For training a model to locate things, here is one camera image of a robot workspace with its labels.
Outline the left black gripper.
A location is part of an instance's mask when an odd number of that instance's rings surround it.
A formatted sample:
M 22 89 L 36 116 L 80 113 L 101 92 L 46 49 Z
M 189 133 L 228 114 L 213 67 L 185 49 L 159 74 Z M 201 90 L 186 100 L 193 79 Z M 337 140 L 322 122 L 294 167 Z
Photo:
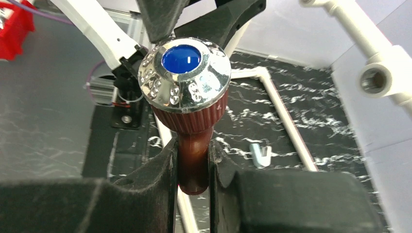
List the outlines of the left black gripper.
M 177 37 L 196 37 L 225 48 L 234 34 L 266 9 L 266 0 L 217 0 L 217 8 L 192 20 L 174 32 Z M 168 38 L 188 0 L 137 0 L 149 41 Z

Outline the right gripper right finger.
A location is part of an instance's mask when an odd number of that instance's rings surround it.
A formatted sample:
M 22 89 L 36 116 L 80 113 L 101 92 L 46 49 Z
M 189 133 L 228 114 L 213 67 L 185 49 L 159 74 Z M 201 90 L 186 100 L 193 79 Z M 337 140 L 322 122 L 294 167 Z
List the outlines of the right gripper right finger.
M 246 169 L 216 141 L 209 155 L 212 233 L 383 233 L 363 185 L 340 172 Z

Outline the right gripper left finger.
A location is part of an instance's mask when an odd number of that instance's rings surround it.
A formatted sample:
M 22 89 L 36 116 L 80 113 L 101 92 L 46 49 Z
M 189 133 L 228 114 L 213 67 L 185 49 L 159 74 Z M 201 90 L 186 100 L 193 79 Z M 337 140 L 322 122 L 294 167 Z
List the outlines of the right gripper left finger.
M 114 183 L 103 178 L 0 184 L 3 233 L 172 233 L 177 198 L 175 138 Z

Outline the brown plastic faucet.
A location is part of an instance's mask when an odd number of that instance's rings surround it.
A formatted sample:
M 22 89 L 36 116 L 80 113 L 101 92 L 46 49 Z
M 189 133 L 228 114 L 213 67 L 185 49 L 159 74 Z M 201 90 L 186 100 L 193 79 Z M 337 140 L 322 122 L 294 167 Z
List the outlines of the brown plastic faucet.
M 161 42 L 139 67 L 142 94 L 157 119 L 177 134 L 178 184 L 188 195 L 208 188 L 208 145 L 226 111 L 230 79 L 224 50 L 194 37 Z

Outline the white PVC pipe frame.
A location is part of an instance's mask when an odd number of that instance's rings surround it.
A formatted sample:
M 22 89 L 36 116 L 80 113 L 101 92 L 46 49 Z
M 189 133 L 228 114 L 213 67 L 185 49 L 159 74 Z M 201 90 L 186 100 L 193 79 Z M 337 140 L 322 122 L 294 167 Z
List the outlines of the white PVC pipe frame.
M 366 57 L 366 63 L 360 62 L 362 69 L 369 71 L 370 68 L 375 68 L 370 67 L 370 63 L 395 63 L 399 60 L 400 46 L 394 46 L 354 0 L 304 1 L 309 3 L 299 6 L 309 7 L 309 10 L 325 9 L 328 16 L 335 18 L 343 26 Z M 346 115 L 349 104 L 342 102 L 343 90 L 336 87 L 332 69 L 285 63 L 245 51 L 234 52 L 230 60 L 232 67 L 240 71 L 259 67 L 268 71 L 311 154 L 312 163 L 319 171 L 344 172 L 356 177 L 369 193 L 383 225 L 383 232 L 395 233 L 373 183 L 377 176 L 371 175 L 364 152 L 358 147 L 355 125 Z M 366 83 L 356 70 L 354 77 L 349 76 L 346 81 L 355 85 L 355 94 L 367 91 L 370 94 L 365 96 L 378 100 L 394 92 L 404 92 L 391 90 L 387 93 L 387 86 L 381 82 L 385 79 L 374 80 L 373 76 L 377 71 L 372 72 L 372 77 L 368 74 Z M 363 84 L 368 84 L 365 91 L 362 90 Z M 256 143 L 272 147 L 271 164 L 260 171 L 305 169 L 296 146 L 270 100 L 268 88 L 264 87 L 259 77 L 252 75 L 250 78 L 232 80 L 228 101 L 224 116 L 212 131 L 212 141 L 218 142 L 233 162 L 244 169 L 256 169 L 249 150 L 249 145 Z

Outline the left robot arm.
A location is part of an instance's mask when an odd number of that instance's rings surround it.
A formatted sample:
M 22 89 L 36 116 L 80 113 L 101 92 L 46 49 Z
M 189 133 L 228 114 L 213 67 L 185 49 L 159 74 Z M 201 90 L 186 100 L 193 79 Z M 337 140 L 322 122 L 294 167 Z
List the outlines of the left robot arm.
M 191 113 L 226 92 L 230 65 L 224 49 L 234 34 L 266 8 L 264 0 L 218 0 L 216 9 L 177 26 L 191 0 L 140 0 L 152 50 L 128 36 L 95 0 L 54 4 L 103 56 L 116 77 L 113 104 L 130 108 L 145 98 L 172 113 Z

